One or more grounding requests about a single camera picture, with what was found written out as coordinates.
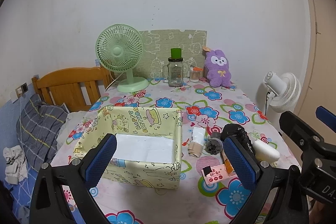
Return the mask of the grey drawstring pouch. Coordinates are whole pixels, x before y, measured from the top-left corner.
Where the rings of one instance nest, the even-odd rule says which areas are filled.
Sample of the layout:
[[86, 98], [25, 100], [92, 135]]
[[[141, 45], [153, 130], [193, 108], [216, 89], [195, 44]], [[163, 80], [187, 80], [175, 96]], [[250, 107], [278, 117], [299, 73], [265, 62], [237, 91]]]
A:
[[205, 142], [205, 150], [211, 155], [217, 155], [223, 150], [223, 142], [221, 141], [221, 133], [213, 132]]

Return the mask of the white standing fan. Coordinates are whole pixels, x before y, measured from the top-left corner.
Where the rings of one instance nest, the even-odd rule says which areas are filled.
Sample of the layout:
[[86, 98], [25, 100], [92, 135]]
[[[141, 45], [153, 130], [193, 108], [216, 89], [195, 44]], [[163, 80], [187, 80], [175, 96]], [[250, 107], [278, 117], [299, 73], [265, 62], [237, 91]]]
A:
[[293, 73], [286, 72], [278, 76], [269, 71], [264, 77], [264, 84], [269, 89], [269, 106], [276, 113], [286, 112], [296, 105], [301, 94], [301, 83]]

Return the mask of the grey plaid pillow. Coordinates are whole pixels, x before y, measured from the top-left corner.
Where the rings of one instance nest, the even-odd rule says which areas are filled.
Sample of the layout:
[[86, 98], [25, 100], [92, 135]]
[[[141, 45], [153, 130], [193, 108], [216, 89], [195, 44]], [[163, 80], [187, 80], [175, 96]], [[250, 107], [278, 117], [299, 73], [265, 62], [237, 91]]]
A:
[[57, 138], [68, 111], [64, 106], [49, 105], [34, 94], [21, 111], [16, 124], [17, 138], [28, 164], [39, 171], [57, 153]]

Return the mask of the glass mug jar green lid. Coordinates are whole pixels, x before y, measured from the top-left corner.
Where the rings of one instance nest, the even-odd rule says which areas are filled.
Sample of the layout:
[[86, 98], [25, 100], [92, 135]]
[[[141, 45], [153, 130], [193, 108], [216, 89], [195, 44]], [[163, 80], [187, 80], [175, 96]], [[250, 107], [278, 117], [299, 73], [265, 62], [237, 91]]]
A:
[[168, 63], [162, 68], [162, 77], [170, 87], [183, 85], [183, 57], [181, 48], [172, 48]]

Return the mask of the yellow cartoon fabric storage box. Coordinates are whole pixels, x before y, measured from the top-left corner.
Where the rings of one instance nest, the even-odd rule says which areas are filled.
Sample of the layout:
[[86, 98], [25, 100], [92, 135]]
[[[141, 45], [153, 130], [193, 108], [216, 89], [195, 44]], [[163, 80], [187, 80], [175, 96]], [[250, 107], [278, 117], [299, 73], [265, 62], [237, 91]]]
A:
[[74, 147], [83, 158], [103, 137], [113, 134], [116, 152], [104, 178], [157, 189], [179, 187], [182, 166], [182, 112], [175, 108], [108, 105]]

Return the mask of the cotton swab jar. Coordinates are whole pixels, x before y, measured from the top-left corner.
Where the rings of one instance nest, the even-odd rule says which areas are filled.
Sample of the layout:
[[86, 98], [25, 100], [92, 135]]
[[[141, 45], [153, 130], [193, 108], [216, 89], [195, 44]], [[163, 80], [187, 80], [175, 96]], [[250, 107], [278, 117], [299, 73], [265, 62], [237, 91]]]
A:
[[203, 75], [203, 69], [195, 66], [190, 66], [189, 80], [193, 83], [197, 83]]

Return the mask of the wall power socket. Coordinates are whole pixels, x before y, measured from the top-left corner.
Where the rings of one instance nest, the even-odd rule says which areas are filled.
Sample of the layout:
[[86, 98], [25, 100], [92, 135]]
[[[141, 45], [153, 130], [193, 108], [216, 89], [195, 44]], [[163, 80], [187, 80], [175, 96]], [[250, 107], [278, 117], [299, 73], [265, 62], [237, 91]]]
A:
[[21, 97], [23, 94], [25, 94], [29, 90], [27, 83], [22, 84], [18, 88], [15, 89], [17, 97]]

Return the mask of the purple plush bunny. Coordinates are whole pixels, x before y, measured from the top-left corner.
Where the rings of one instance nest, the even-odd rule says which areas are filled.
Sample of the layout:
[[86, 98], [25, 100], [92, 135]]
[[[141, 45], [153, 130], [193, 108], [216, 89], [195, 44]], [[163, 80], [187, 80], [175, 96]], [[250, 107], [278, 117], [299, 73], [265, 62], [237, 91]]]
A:
[[222, 50], [210, 50], [205, 59], [206, 78], [211, 87], [231, 86], [229, 62]]

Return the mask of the black plastic bag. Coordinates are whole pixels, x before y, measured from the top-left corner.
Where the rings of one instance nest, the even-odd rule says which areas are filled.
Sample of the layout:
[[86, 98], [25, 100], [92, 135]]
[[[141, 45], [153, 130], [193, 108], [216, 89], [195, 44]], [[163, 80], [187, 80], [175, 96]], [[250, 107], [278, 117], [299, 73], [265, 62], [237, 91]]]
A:
[[220, 139], [221, 141], [225, 141], [229, 136], [234, 136], [250, 155], [255, 155], [252, 142], [243, 126], [235, 123], [226, 124], [222, 130]]

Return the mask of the green desk fan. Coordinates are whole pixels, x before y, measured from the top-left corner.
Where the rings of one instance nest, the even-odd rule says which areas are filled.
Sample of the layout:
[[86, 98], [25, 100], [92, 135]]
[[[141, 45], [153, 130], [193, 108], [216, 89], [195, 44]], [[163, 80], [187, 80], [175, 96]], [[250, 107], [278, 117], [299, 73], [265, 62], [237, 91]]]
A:
[[126, 24], [114, 24], [106, 28], [96, 41], [95, 51], [105, 69], [126, 74], [126, 79], [117, 85], [119, 92], [138, 92], [148, 87], [147, 79], [133, 75], [133, 69], [141, 61], [144, 52], [142, 36], [136, 29]]

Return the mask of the crumpled grey white cloth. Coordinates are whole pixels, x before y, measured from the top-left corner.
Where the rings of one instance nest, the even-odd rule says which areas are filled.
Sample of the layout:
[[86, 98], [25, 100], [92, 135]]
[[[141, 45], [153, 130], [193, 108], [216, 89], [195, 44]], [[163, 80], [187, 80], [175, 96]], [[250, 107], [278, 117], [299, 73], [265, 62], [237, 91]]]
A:
[[5, 181], [7, 183], [18, 185], [19, 182], [28, 178], [27, 161], [20, 145], [5, 147], [3, 157], [6, 161]]

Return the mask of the white beige rolled cloth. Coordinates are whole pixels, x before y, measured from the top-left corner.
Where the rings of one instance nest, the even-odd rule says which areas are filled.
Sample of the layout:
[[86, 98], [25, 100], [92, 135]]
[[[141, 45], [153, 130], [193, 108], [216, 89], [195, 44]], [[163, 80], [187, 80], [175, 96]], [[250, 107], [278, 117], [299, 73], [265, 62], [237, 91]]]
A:
[[202, 127], [193, 128], [191, 141], [188, 146], [188, 153], [192, 157], [200, 157], [205, 142], [206, 130]]

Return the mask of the pink tissue pack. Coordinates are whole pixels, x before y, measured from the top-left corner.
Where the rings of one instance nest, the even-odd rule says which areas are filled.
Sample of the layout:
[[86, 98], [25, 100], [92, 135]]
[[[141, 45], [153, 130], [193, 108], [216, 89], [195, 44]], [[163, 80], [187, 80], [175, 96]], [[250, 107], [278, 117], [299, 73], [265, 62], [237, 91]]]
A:
[[201, 173], [207, 185], [212, 185], [231, 177], [228, 174], [226, 166], [224, 164], [206, 166], [201, 169]]

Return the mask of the green cartoon cardboard panel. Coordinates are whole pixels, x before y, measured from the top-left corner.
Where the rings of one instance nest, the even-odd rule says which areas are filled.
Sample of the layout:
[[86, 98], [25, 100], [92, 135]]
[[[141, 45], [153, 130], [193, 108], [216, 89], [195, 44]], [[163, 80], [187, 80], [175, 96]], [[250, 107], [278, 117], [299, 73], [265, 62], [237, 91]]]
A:
[[189, 67], [204, 66], [203, 47], [207, 32], [202, 30], [150, 30], [139, 32], [143, 39], [143, 57], [133, 69], [135, 76], [155, 79], [162, 77], [162, 68], [168, 63], [172, 48], [180, 48], [183, 75], [189, 76]]

